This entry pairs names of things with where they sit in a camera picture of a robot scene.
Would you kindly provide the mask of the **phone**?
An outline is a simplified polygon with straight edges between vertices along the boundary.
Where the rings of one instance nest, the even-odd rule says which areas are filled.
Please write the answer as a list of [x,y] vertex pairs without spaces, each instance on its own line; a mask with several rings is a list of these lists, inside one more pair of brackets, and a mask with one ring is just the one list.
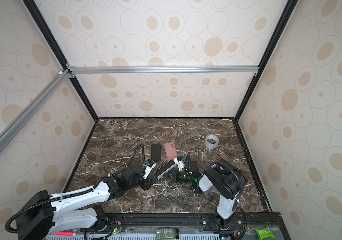
[[161,144],[151,145],[151,160],[154,162],[162,161],[162,146]]
[[162,167],[160,167],[158,170],[154,172],[154,178],[157,180],[160,180],[164,177],[165,174],[170,172],[177,164],[175,161],[168,161],[166,164],[164,164]]

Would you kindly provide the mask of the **pink phone case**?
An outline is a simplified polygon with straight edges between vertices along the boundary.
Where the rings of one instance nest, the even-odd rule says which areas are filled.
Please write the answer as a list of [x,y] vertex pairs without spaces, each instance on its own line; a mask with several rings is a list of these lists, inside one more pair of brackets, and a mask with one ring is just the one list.
[[173,161],[174,159],[177,159],[178,155],[174,142],[164,144],[164,148],[166,158],[168,161]]

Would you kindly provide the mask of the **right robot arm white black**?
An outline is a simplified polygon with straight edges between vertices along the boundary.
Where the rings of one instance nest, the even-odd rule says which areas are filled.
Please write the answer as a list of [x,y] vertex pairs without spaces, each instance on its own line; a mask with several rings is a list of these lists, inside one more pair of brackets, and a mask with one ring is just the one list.
[[203,173],[198,170],[194,161],[175,159],[173,163],[178,168],[171,171],[173,181],[186,183],[196,194],[216,188],[220,198],[214,212],[215,224],[221,230],[227,229],[247,184],[245,173],[223,159],[211,163]]

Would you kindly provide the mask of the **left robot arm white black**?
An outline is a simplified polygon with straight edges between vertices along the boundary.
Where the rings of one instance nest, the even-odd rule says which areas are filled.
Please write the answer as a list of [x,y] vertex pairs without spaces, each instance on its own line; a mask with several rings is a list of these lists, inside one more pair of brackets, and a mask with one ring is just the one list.
[[6,229],[17,233],[20,240],[41,240],[68,228],[90,228],[99,220],[97,211],[91,211],[93,222],[87,225],[78,209],[118,198],[138,186],[148,190],[159,179],[151,172],[148,165],[133,164],[83,189],[52,195],[40,191],[9,219]]

